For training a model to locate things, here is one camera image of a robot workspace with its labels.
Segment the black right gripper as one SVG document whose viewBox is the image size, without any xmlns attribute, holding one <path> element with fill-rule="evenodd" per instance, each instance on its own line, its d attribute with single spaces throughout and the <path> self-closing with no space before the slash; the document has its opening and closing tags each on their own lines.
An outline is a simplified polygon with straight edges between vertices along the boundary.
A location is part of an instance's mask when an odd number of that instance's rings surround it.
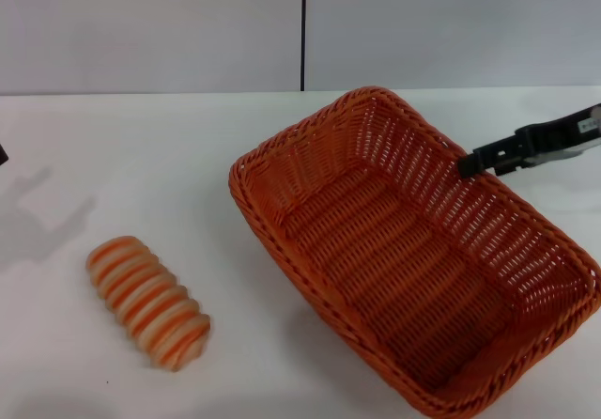
<svg viewBox="0 0 601 419">
<path fill-rule="evenodd" d="M 517 156 L 517 137 L 521 155 Z M 600 145 L 600 105 L 572 115 L 520 128 L 516 135 L 476 148 L 457 161 L 461 178 L 473 178 L 492 169 L 497 177 L 577 157 Z"/>
</svg>

